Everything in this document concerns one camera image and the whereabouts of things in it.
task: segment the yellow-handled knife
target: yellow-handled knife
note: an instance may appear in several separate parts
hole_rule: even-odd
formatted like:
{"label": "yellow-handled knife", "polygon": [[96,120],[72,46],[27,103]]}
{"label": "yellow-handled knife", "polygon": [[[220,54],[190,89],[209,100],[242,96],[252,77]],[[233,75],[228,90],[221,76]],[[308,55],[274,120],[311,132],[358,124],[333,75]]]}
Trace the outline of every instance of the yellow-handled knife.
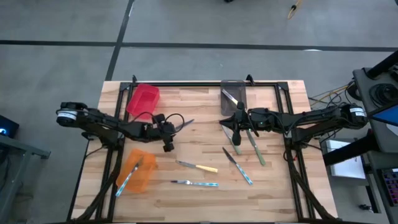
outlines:
{"label": "yellow-handled knife", "polygon": [[187,162],[182,162],[182,161],[175,161],[176,163],[186,166],[186,167],[191,167],[191,168],[198,168],[198,169],[202,169],[205,171],[209,171],[209,172],[218,172],[218,169],[216,168],[212,168],[212,167],[207,167],[207,166],[201,166],[201,165],[195,165],[195,164],[191,164],[191,163],[187,163]]}

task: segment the computer monitor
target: computer monitor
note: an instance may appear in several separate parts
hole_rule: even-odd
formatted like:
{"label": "computer monitor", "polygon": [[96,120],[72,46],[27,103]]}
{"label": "computer monitor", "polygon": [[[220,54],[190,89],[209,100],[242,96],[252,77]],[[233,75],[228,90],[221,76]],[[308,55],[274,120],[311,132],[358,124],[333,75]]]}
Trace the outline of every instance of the computer monitor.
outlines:
{"label": "computer monitor", "polygon": [[398,101],[382,106],[368,114],[369,119],[398,126]]}
{"label": "computer monitor", "polygon": [[19,128],[19,124],[11,121],[0,115],[0,134],[4,136],[8,136],[10,138],[14,138],[17,130]]}

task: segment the clear plastic container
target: clear plastic container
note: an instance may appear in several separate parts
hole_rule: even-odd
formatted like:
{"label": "clear plastic container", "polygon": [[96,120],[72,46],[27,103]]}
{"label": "clear plastic container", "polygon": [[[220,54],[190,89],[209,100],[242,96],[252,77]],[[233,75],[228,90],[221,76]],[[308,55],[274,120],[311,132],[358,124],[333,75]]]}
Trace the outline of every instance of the clear plastic container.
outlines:
{"label": "clear plastic container", "polygon": [[[153,113],[159,100],[159,88],[147,84],[138,84],[126,110],[134,117],[142,112]],[[151,115],[143,114],[140,119],[151,119]]]}

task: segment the utensil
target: utensil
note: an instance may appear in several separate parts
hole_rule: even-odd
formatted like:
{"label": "utensil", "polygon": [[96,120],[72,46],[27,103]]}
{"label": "utensil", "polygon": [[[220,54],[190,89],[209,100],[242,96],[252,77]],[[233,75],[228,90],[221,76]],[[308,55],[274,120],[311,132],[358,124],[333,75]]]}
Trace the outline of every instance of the utensil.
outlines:
{"label": "utensil", "polygon": [[183,124],[178,125],[177,127],[175,127],[175,130],[178,131],[179,129],[182,128],[182,126],[185,127],[185,126],[187,126],[188,124],[192,123],[194,120],[195,120],[195,119],[192,119],[192,120],[190,120],[190,121],[187,121],[187,122],[185,122],[185,123],[183,123]]}
{"label": "utensil", "polygon": [[195,165],[195,164],[191,164],[191,163],[183,162],[183,161],[178,161],[178,160],[176,160],[175,162],[180,164],[180,165],[186,166],[186,167],[198,168],[198,169],[202,169],[202,170],[209,171],[209,172],[215,172],[215,173],[218,172],[218,169],[212,168],[212,167]]}
{"label": "utensil", "polygon": [[235,146],[235,145],[234,145],[234,142],[232,142],[232,136],[228,133],[227,128],[224,127],[223,125],[221,125],[221,128],[223,128],[223,131],[224,131],[226,137],[229,139],[229,142],[230,142],[231,145],[234,147],[236,153],[237,153],[238,155],[242,154],[242,151],[241,151],[241,149],[239,148],[239,146]]}
{"label": "utensil", "polygon": [[226,95],[226,97],[228,97],[228,99],[230,99],[235,105],[238,105],[238,101],[231,94],[229,94],[225,89],[222,89],[221,92],[223,92],[224,95]]}
{"label": "utensil", "polygon": [[231,161],[233,164],[236,165],[236,167],[239,169],[239,171],[241,172],[243,177],[246,179],[246,181],[249,183],[249,185],[252,185],[253,181],[251,181],[251,179],[248,177],[248,175],[246,175],[246,173],[243,171],[242,167],[239,166],[238,163],[236,163],[234,158],[232,158],[232,156],[229,154],[229,152],[224,147],[223,147],[223,150],[224,150],[224,153],[226,154],[226,157],[229,159],[229,161]]}
{"label": "utensil", "polygon": [[251,130],[250,130],[250,129],[246,130],[246,133],[248,134],[250,143],[251,143],[251,145],[254,147],[254,150],[255,150],[255,152],[256,152],[256,154],[257,154],[257,157],[258,157],[259,160],[260,160],[261,165],[264,166],[264,165],[266,164],[266,161],[265,161],[264,158],[262,157],[261,152],[260,152],[260,150],[259,150],[259,148],[258,148],[258,146],[257,146],[257,144],[256,144],[256,142],[255,142],[255,140],[254,140],[254,138],[253,138],[253,136],[251,135]]}
{"label": "utensil", "polygon": [[122,186],[120,186],[119,190],[116,192],[116,196],[117,196],[117,197],[120,196],[120,194],[122,193],[124,187],[125,187],[126,184],[129,182],[129,179],[130,179],[132,173],[133,173],[134,171],[136,171],[136,170],[138,169],[139,166],[141,166],[143,160],[144,160],[144,157],[141,157],[141,158],[138,160],[137,164],[134,166],[134,168],[132,168],[131,172],[130,172],[129,175],[126,177],[126,180],[124,180]]}
{"label": "utensil", "polygon": [[207,186],[207,187],[218,187],[218,183],[195,183],[195,182],[190,182],[189,180],[172,180],[171,183]]}

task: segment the gray floor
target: gray floor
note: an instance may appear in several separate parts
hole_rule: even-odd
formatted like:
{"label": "gray floor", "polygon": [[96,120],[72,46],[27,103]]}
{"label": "gray floor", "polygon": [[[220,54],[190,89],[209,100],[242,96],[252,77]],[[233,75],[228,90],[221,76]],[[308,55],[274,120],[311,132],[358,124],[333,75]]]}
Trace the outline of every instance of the gray floor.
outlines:
{"label": "gray floor", "polygon": [[[398,6],[393,0],[304,1],[137,0],[125,42],[396,47]],[[116,41],[127,0],[0,0],[0,39]],[[66,219],[86,141],[60,127],[62,101],[96,106],[112,47],[0,45],[0,114],[21,124],[18,139],[51,150],[27,174],[14,218],[29,223]],[[308,95],[346,84],[352,70],[371,67],[389,52],[304,52],[122,48],[113,80],[305,80]],[[366,129],[338,137],[361,137]],[[387,223],[385,214],[357,208],[369,203],[363,186],[331,179],[340,218]]]}

